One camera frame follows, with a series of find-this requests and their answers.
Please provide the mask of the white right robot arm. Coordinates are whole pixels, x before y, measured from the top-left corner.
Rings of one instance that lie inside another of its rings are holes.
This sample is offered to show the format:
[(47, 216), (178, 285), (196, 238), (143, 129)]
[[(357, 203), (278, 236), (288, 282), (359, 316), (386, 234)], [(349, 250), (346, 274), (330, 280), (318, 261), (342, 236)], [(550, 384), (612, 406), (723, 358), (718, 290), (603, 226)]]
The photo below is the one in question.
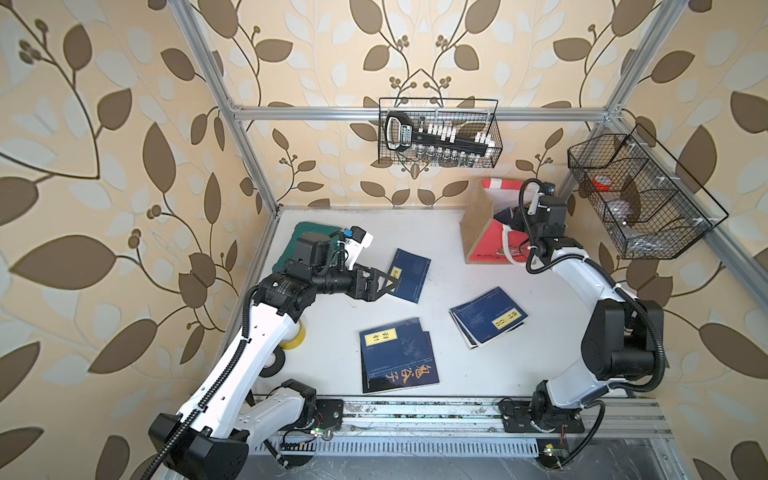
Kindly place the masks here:
[(592, 313), (577, 360), (558, 376), (541, 381), (529, 407), (531, 425), (551, 432), (623, 390), (648, 393), (665, 375), (664, 313), (655, 301), (629, 293), (583, 246), (565, 234), (567, 208), (551, 187), (531, 178), (518, 193), (513, 223), (528, 237), (525, 269), (557, 274)]

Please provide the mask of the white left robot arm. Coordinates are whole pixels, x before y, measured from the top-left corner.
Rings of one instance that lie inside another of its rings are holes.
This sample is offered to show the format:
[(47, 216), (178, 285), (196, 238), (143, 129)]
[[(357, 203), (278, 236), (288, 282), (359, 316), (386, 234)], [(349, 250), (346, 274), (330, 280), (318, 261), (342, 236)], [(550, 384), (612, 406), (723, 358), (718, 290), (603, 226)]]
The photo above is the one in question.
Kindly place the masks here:
[(295, 380), (249, 410), (242, 406), (276, 349), (298, 334), (317, 296), (374, 302), (396, 288), (396, 278), (358, 264), (372, 240), (358, 226), (296, 240), (282, 268), (246, 292), (241, 331), (201, 386), (177, 413), (160, 414), (150, 426), (157, 454), (143, 478), (166, 467), (173, 479), (235, 479), (256, 446), (285, 427), (313, 421), (316, 391)]

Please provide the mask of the dark book large white characters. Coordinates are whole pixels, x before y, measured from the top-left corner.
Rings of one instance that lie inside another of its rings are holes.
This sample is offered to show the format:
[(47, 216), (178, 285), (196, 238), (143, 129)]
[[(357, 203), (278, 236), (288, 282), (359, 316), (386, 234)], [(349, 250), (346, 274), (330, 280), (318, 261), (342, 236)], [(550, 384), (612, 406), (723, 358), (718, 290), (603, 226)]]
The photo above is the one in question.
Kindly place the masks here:
[(440, 383), (439, 371), (435, 362), (432, 349), (431, 335), (423, 332), (424, 341), (431, 354), (424, 361), (414, 365), (408, 365), (390, 373), (381, 374), (370, 378), (367, 374), (365, 355), (361, 354), (361, 378), (362, 392), (364, 394), (382, 393), (390, 390), (436, 385)]

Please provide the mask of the navy book yellow label front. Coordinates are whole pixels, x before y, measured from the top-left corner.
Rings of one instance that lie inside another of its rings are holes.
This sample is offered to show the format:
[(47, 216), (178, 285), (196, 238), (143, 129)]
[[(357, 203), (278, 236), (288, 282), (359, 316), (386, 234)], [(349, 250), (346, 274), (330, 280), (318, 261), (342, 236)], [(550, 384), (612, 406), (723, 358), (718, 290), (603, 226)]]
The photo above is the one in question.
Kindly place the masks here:
[(363, 391), (373, 393), (402, 385), (400, 372), (430, 357), (418, 318), (396, 321), (359, 333)]

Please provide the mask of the navy book with yellow label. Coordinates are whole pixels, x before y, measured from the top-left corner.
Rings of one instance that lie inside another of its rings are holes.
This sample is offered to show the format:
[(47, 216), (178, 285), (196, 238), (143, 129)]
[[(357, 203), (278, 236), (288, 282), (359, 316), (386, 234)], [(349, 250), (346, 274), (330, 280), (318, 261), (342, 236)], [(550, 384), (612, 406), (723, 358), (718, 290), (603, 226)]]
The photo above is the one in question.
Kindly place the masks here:
[(398, 280), (390, 294), (418, 304), (425, 285), (431, 260), (398, 248), (390, 265), (389, 275)]

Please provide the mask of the red and burlap canvas bag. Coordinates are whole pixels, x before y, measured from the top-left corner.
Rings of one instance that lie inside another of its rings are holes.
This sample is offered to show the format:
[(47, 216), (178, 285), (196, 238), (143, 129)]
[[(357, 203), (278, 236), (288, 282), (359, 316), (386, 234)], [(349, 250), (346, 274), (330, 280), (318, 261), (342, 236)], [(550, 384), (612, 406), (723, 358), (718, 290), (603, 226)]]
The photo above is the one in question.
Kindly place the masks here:
[(513, 226), (519, 206), (521, 181), (490, 178), (470, 185), (459, 223), (467, 264), (524, 264), (529, 255), (528, 235)]

